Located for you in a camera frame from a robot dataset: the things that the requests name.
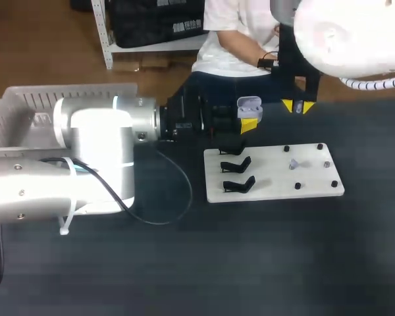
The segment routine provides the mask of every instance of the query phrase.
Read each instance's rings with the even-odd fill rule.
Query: white plastic basket
[[[62,157],[54,136],[52,112],[62,97],[136,96],[137,84],[83,84],[9,87],[0,99],[0,157]]]

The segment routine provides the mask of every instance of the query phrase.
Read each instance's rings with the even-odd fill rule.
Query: white t-shirt
[[[192,71],[228,77],[269,74],[237,59],[219,44],[217,31],[237,30],[255,40],[266,52],[278,50],[269,0],[206,0],[203,28],[208,38],[197,55]]]

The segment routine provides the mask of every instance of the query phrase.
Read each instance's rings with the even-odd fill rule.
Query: black table surface
[[[0,315],[395,315],[395,100],[265,106],[249,146],[325,142],[342,197],[208,204],[204,144],[159,144],[188,174],[189,213],[125,213],[4,227]],[[135,210],[162,221],[186,181],[135,152]]]

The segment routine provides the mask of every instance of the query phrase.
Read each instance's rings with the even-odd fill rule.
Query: metal cylinder
[[[23,157],[1,158],[0,223],[67,216],[69,174],[68,169]]]
[[[71,127],[72,156],[95,169],[121,200],[134,198],[134,136],[129,113],[81,110],[73,114]]]
[[[72,115],[83,109],[118,109],[129,113],[136,143],[154,142],[161,137],[159,107],[156,100],[146,97],[115,96],[62,98],[55,104],[53,125],[61,147],[71,147]]]

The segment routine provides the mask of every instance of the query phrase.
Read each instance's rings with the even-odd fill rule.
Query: white board
[[[220,155],[218,149],[207,149],[204,152],[206,193],[209,203],[225,203],[238,201],[261,201],[268,199],[298,199],[341,196],[344,186],[330,156],[328,146],[317,149],[318,144],[284,146],[249,147],[240,156]],[[251,164],[243,174],[222,173],[221,162],[241,165],[243,160],[251,157]],[[299,165],[290,170],[290,162],[295,159]],[[250,176],[256,183],[246,194],[224,192],[223,182],[232,181],[244,184]],[[332,181],[337,181],[336,188]]]

